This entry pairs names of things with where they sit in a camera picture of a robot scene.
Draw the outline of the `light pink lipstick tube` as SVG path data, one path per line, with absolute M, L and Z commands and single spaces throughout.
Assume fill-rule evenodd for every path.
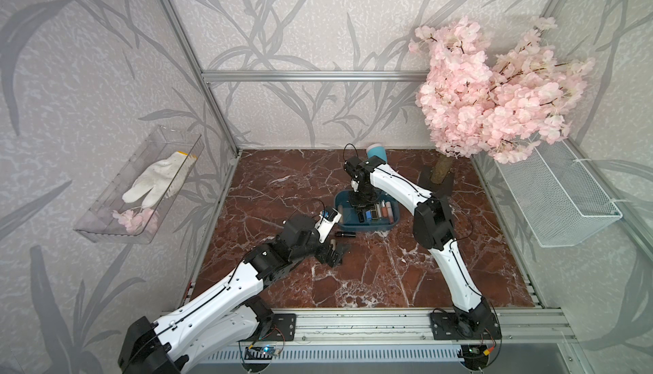
M 395 222 L 395 217 L 390 202 L 385 202 L 385 208 L 387 210 L 389 222 L 393 224 Z

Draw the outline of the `teal plastic storage box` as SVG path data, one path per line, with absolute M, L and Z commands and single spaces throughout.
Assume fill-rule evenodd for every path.
M 379 201 L 378 202 L 390 202 L 395 217 L 395 222 L 391 224 L 389 219 L 372 219 L 371 221 L 365 221 L 360 223 L 357 217 L 358 212 L 365 212 L 367 210 L 372 210 L 376 205 L 367 207 L 367 208 L 353 208 L 349 203 L 349 191 L 342 190 L 334 197 L 334 207 L 342 214 L 342 218 L 339 221 L 339 226 L 342 231 L 353 231 L 353 232 L 375 232 L 375 231 L 390 231 L 395 226 L 399 224 L 401 220 L 401 209 L 399 203 L 392 199 L 387 193 L 378 190 L 379 192 Z

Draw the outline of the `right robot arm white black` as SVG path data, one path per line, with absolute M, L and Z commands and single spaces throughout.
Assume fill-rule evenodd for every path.
M 354 207 L 371 204 L 382 190 L 412 214 L 415 241 L 433 256 L 449 287 L 459 333 L 470 338 L 491 326 L 492 308 L 462 260 L 447 199 L 402 177 L 378 156 L 352 156 L 344 170 L 351 178 Z

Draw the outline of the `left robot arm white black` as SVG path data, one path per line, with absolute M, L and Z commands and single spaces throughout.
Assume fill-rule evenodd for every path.
M 123 373 L 187 373 L 224 347 L 271 332 L 274 314 L 260 294 L 307 258 L 332 267 L 343 249 L 327 242 L 341 214 L 294 214 L 282 232 L 248 252 L 225 278 L 179 309 L 129 327 L 117 359 Z

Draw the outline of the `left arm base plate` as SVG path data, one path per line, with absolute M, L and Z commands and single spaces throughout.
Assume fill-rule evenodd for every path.
M 245 342 L 289 342 L 294 341 L 297 329 L 296 314 L 274 314 L 270 324 L 257 329 Z

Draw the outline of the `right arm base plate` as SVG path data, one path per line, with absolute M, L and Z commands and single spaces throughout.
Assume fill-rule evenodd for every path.
M 430 329 L 434 340 L 498 342 L 503 339 L 497 316 L 483 308 L 471 314 L 434 309 L 430 313 Z

